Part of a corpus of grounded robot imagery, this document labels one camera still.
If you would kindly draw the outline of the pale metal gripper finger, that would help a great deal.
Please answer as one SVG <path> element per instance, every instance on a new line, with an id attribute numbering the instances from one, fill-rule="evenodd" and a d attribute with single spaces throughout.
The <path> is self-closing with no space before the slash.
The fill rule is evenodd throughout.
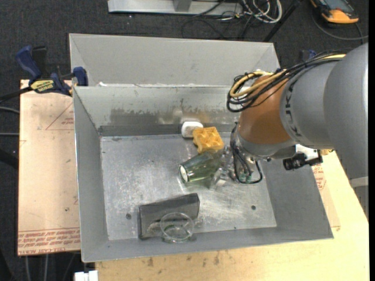
<path id="1" fill-rule="evenodd" d="M 231 179 L 231 169 L 219 168 L 213 176 L 213 188 L 224 186 Z"/>
<path id="2" fill-rule="evenodd" d="M 222 165 L 232 165 L 233 164 L 233 152 L 231 147 L 225 146 L 221 154 L 221 164 Z"/>

